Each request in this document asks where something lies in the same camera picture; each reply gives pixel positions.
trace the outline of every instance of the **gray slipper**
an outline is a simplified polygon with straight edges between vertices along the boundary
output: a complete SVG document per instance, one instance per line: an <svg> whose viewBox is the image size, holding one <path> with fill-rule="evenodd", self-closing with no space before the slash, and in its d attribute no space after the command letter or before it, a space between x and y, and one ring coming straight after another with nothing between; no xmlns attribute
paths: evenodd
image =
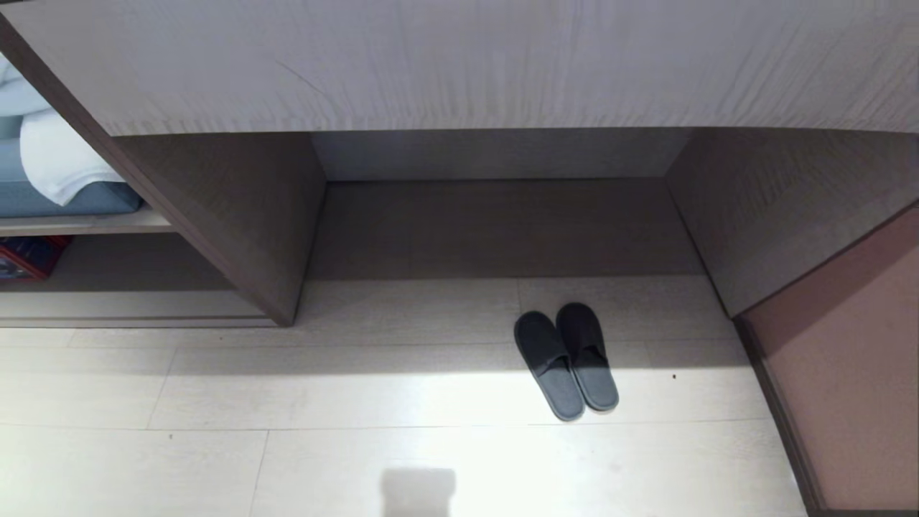
<svg viewBox="0 0 919 517"><path fill-rule="evenodd" d="M587 405L609 411L619 403L619 391L609 371L607 346L594 311L584 304L567 304L555 324L571 356L572 371Z"/></svg>
<svg viewBox="0 0 919 517"><path fill-rule="evenodd" d="M514 325L514 339L555 416L570 421L584 414L584 398L552 320L539 312L526 313Z"/></svg>

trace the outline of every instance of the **red box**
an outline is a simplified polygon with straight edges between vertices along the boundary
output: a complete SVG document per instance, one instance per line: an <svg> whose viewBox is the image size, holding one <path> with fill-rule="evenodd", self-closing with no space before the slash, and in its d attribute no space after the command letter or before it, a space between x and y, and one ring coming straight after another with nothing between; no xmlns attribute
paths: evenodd
<svg viewBox="0 0 919 517"><path fill-rule="evenodd" d="M0 237L0 281L45 280L72 236Z"/></svg>

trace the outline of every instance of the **gray mattress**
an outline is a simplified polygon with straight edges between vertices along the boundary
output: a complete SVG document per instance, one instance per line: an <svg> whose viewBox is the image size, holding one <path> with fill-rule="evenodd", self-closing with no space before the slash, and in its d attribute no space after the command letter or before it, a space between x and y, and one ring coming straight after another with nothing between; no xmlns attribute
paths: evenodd
<svg viewBox="0 0 919 517"><path fill-rule="evenodd" d="M39 194L22 168L19 139L9 138L18 136L20 122L20 117L0 117L0 217L131 213L141 207L141 197L125 183L90 184L66 206Z"/></svg>

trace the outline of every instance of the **shelf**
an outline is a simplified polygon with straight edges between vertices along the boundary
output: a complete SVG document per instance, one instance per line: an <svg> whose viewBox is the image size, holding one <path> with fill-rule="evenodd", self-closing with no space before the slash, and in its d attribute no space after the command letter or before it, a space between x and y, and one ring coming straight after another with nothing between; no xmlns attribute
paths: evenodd
<svg viewBox="0 0 919 517"><path fill-rule="evenodd" d="M47 281L0 281L0 327L269 327L178 234L78 236Z"/></svg>
<svg viewBox="0 0 919 517"><path fill-rule="evenodd" d="M172 225L146 203L134 213L0 218L0 236L161 234L174 231Z"/></svg>

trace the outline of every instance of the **folded towel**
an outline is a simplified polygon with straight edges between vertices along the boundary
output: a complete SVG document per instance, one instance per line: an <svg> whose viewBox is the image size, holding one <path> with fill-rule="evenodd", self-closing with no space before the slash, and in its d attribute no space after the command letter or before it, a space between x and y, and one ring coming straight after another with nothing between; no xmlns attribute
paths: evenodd
<svg viewBox="0 0 919 517"><path fill-rule="evenodd" d="M0 54L0 117L28 115L50 108L48 101Z"/></svg>
<svg viewBox="0 0 919 517"><path fill-rule="evenodd" d="M28 182L61 206L90 183L124 181L61 115L50 109L23 119L19 152Z"/></svg>

